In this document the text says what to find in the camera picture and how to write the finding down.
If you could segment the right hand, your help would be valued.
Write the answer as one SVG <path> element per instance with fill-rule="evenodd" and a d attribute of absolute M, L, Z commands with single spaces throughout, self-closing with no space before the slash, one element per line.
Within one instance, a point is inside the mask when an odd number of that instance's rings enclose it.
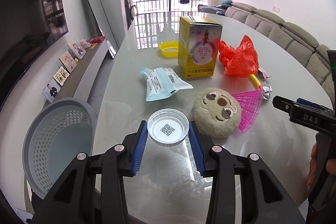
<path fill-rule="evenodd" d="M 308 192 L 311 192 L 311 189 L 313 187 L 316 170 L 317 170 L 317 145 L 315 144 L 311 150 L 309 173 L 305 179 L 305 185 L 306 185 L 306 189 Z M 328 160 L 326 164 L 326 170 L 332 176 L 336 175 L 336 160 L 335 159 Z"/>

